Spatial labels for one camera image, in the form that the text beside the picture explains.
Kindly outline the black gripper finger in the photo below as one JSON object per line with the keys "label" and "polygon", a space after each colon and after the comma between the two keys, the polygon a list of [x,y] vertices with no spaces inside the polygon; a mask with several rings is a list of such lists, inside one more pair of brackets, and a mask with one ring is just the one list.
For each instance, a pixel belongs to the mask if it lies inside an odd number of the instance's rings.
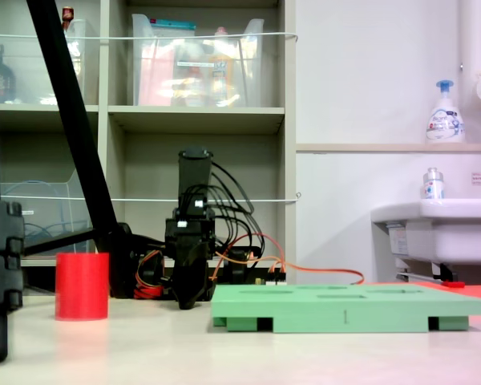
{"label": "black gripper finger", "polygon": [[197,258],[191,265],[192,289],[190,306],[202,300],[208,290],[208,260],[206,257]]}
{"label": "black gripper finger", "polygon": [[190,265],[175,261],[172,273],[172,291],[181,310],[192,308],[192,270]]}

